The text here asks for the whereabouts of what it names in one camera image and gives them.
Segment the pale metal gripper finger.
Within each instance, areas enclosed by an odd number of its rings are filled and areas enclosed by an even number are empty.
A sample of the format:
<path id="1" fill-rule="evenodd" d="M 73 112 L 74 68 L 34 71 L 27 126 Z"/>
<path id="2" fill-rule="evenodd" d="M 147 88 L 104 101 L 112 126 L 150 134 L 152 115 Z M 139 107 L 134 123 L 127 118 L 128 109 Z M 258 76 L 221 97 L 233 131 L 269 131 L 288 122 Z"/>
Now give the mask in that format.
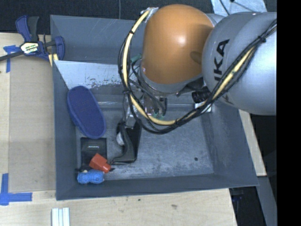
<path id="1" fill-rule="evenodd" d="M 134 125 L 134 116 L 131 112 L 131 107 L 130 106 L 127 107 L 127 111 L 126 111 L 126 125 L 127 126 L 133 126 Z"/>
<path id="2" fill-rule="evenodd" d="M 139 114 L 137 114 L 137 111 L 135 111 L 135 110 L 134 110 L 134 112 L 133 112 L 133 117 L 134 117 L 136 123 L 137 123 L 139 126 L 142 126 L 141 120 L 140 120 L 140 118 L 139 118 Z"/>

